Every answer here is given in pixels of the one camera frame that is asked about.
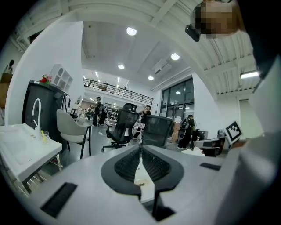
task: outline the white chair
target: white chair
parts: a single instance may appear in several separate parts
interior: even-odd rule
[[[89,138],[91,137],[91,126],[77,124],[67,112],[58,109],[57,127],[61,137],[66,140],[69,151],[69,142],[82,145],[80,158],[83,157],[85,141],[89,140],[89,155],[91,156],[91,138]]]

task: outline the person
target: person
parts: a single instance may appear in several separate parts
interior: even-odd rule
[[[105,121],[105,118],[107,116],[107,110],[106,110],[106,107],[102,107],[102,111],[101,111],[101,117],[100,117],[100,120],[98,121],[98,124],[99,125],[104,125],[104,121]]]
[[[149,105],[147,105],[147,106],[144,108],[144,110],[141,111],[141,113],[143,113],[143,116],[142,116],[142,118],[141,118],[141,120],[140,120],[141,123],[143,123],[143,124],[146,123],[146,116],[147,116],[147,115],[151,115],[150,109],[151,109],[151,107],[150,107]],[[138,137],[139,135],[140,135],[140,132],[137,132],[137,133],[135,133],[135,135],[133,136],[133,138],[134,138],[134,139],[137,139],[137,137]]]
[[[187,129],[185,129],[184,138],[179,141],[179,144],[177,146],[178,149],[187,149],[187,145],[189,144],[191,136],[195,131],[195,123],[193,120],[193,115],[188,115],[187,121],[188,121],[188,127]]]
[[[93,124],[92,126],[97,126],[97,116],[98,116],[98,113],[100,111],[100,107],[101,107],[101,98],[100,97],[97,97],[97,103],[95,106],[93,106],[94,108],[94,117],[93,117]]]
[[[205,34],[207,38],[229,36],[239,30],[246,32],[252,43],[259,76],[263,79],[281,52],[279,40],[270,35],[270,32],[276,30],[279,21],[278,7],[264,7],[266,5],[263,1],[252,4],[245,0],[229,3],[204,0],[193,10],[191,25],[196,32]],[[253,11],[263,11],[264,14],[257,16],[251,13]]]
[[[3,73],[10,73],[10,74],[12,74],[12,73],[13,73],[13,64],[14,64],[14,60],[12,59],[12,60],[10,61],[9,65],[5,66],[5,68],[4,68],[3,72],[2,72],[2,74],[3,74]]]

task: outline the mesh backrest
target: mesh backrest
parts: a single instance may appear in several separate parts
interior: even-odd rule
[[[117,125],[113,131],[113,136],[121,142],[129,142],[132,137],[132,128],[139,118],[139,114],[127,109],[120,109],[118,111]],[[125,131],[128,129],[129,135],[125,136]]]
[[[165,148],[172,122],[172,119],[162,116],[146,116],[142,143]]]

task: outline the window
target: window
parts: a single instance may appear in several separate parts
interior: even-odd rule
[[[177,104],[184,101],[184,83],[171,87],[170,104]]]
[[[163,102],[162,105],[168,104],[168,97],[169,97],[169,89],[163,91]]]
[[[194,88],[193,88],[193,80],[187,80],[185,82],[185,94],[186,94],[186,102],[194,102]]]

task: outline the black rectangle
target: black rectangle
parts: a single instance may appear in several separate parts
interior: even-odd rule
[[[53,194],[53,196],[41,207],[41,210],[56,218],[76,188],[77,185],[73,183],[64,183],[59,190],[57,190],[56,193]]]
[[[219,171],[220,168],[221,168],[221,166],[214,165],[214,164],[209,164],[209,163],[202,163],[200,166],[208,168],[208,169],[211,169],[211,170],[215,170],[215,171]]]

